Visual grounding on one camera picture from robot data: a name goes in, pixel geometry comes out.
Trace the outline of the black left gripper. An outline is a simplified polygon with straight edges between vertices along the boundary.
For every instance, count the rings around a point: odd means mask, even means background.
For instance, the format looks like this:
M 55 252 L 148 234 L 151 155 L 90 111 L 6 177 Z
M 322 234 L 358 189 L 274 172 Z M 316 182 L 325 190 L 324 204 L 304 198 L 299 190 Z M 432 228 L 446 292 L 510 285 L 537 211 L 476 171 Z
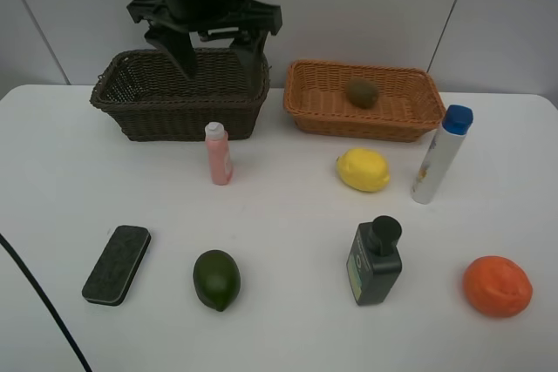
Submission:
M 269 79 L 263 51 L 268 34 L 282 28 L 277 5 L 256 0 L 132 0 L 127 10 L 136 24 L 148 22 L 145 40 L 188 78 L 197 73 L 189 34 L 229 30 L 226 36 L 235 37 L 229 48 L 244 70 L 248 92 L 260 93 Z

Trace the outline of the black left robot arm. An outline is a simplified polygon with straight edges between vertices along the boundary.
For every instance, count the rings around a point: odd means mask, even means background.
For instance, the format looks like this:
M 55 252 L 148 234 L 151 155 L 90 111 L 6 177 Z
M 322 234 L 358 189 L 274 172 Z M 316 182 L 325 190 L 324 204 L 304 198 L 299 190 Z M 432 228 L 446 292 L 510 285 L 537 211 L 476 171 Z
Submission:
M 230 39 L 248 92 L 261 90 L 263 49 L 267 36 L 282 28 L 280 6 L 256 0 L 132 0 L 127 10 L 136 24 L 148 22 L 145 40 L 189 78 L 198 71 L 192 33 L 202 42 Z

